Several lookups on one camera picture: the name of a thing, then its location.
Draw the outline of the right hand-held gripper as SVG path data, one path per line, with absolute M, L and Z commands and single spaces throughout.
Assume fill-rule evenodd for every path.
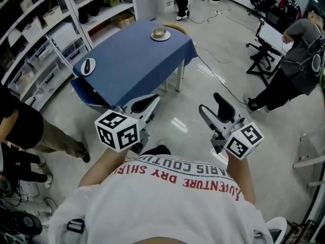
M 243 160 L 265 137 L 254 122 L 248 123 L 247 118 L 235 120 L 235 109 L 219 93 L 214 93 L 213 97 L 218 104 L 217 115 L 209 107 L 203 104 L 199 106 L 199 114 L 207 126 L 215 132 L 211 143 L 217 154 L 226 150 L 237 159 Z M 224 129 L 223 123 L 228 122 L 232 124 Z

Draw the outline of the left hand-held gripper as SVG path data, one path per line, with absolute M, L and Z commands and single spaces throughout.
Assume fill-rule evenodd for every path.
M 160 100 L 158 94 L 149 94 L 128 102 L 128 110 L 133 113 L 120 107 L 107 110 L 94 122 L 100 143 L 118 153 L 130 149 L 140 154 L 149 141 L 146 126 L 153 120 Z

